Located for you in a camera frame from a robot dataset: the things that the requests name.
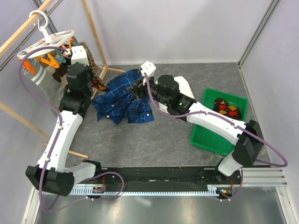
white plastic hanger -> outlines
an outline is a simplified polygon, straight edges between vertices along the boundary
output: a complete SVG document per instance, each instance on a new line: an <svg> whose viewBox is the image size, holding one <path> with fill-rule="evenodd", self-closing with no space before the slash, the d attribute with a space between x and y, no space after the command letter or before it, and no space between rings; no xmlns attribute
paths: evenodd
<svg viewBox="0 0 299 224"><path fill-rule="evenodd" d="M43 33L44 38L41 39L39 42L31 45L30 47L22 50L21 52L19 52L17 54L19 59L23 59L23 57L26 54L28 54L29 52L31 52L35 49L38 49L40 47L46 47L46 46L60 47L61 45L63 45L66 41L68 41L69 39L71 39L75 35L75 32L73 30L67 30L67 31L63 31L63 32L59 32L59 33L49 35L48 31L46 30L46 27L49 23L49 19L48 19L47 15L44 12L40 11L40 10L34 10L29 14L29 17L33 13L39 13L45 18L46 24L42 27L40 27L39 19L37 20L37 27ZM47 54L51 51L53 51L53 49L41 50L41 51L38 51L38 52L34 53L29 58L41 56L41 55Z"/></svg>

wooden rack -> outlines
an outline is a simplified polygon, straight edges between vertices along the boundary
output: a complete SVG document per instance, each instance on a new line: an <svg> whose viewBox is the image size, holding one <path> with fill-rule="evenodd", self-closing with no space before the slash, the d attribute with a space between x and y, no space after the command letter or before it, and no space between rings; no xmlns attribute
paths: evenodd
<svg viewBox="0 0 299 224"><path fill-rule="evenodd" d="M45 11L53 2L54 0L46 0L39 8L38 10L40 11ZM81 0L84 12L86 14L90 29L92 31L94 41L97 45L101 60L103 62L103 66L99 66L100 69L102 69L102 72L100 74L100 78L103 79L106 75L107 72L116 72L116 73L123 73L125 71L119 70L119 69L112 69L109 68L101 43L100 43L100 38L97 33L97 30L95 28L94 22L93 22L93 17L90 12L88 2L87 0ZM17 31L0 47L0 58L22 37L22 35L25 33L25 31L37 20L37 18L40 15L38 14L32 14L24 23L21 25ZM0 109L2 109L4 112L21 122L23 125L31 129L32 131L36 132L37 134L43 136L47 141L49 141L50 136L45 134L42 130L40 130L38 127L36 127L34 124L30 123L28 120L23 118L21 115L19 115L16 111L14 111L12 108L10 108L8 105L4 104L2 101L0 101ZM88 155L84 155L81 153L76 153L73 151L69 151L69 153L78 155L84 158L88 158Z"/></svg>

plaid shirt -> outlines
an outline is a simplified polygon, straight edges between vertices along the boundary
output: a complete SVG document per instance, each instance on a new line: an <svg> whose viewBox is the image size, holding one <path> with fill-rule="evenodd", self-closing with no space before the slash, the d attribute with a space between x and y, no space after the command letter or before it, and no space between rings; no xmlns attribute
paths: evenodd
<svg viewBox="0 0 299 224"><path fill-rule="evenodd" d="M154 120L150 107L150 98L145 101L135 100L127 90L134 81L142 78L138 69L132 69L112 79L107 87L110 89L105 95L93 99L92 103L97 110L98 121L102 117L110 118L118 125L123 118L128 123L146 123Z"/></svg>

wall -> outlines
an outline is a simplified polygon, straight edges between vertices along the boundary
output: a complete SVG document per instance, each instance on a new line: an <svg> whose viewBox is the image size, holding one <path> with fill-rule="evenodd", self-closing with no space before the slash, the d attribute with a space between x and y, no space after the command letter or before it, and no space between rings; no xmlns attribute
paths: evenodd
<svg viewBox="0 0 299 224"><path fill-rule="evenodd" d="M0 7L0 45L2 45L35 10L31 0L10 0ZM26 48L42 38L37 31ZM2 63L11 53L7 52ZM18 79L19 61L14 57L0 72L0 100L24 118L51 135L56 118L42 103L27 94ZM46 96L29 80L30 88L43 99ZM32 184L25 176L28 165L36 165L46 140L0 110L0 219L1 223L19 224L23 218Z"/></svg>
<svg viewBox="0 0 299 224"><path fill-rule="evenodd" d="M107 62L139 64L237 62L271 0L88 2ZM100 64L80 1L64 0L51 17L59 31L75 30Z"/></svg>
<svg viewBox="0 0 299 224"><path fill-rule="evenodd" d="M289 161L284 169L299 209L299 1L281 1L242 69L265 138ZM275 162L281 160L270 153Z"/></svg>

green tray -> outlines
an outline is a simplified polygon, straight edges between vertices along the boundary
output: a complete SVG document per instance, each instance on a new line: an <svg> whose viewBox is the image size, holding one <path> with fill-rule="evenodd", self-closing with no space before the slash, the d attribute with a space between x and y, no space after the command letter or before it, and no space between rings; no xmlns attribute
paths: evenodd
<svg viewBox="0 0 299 224"><path fill-rule="evenodd" d="M246 98L206 88L205 95L201 103L202 105L212 110L214 107L214 101L217 98L224 99L228 101L230 105L239 107L242 114L242 120L246 120L248 107L248 100ZM199 148L211 151L213 153L220 154L222 156L227 156L228 154L230 154L235 147L222 136L200 125L196 125L194 127L191 137L191 144Z"/></svg>

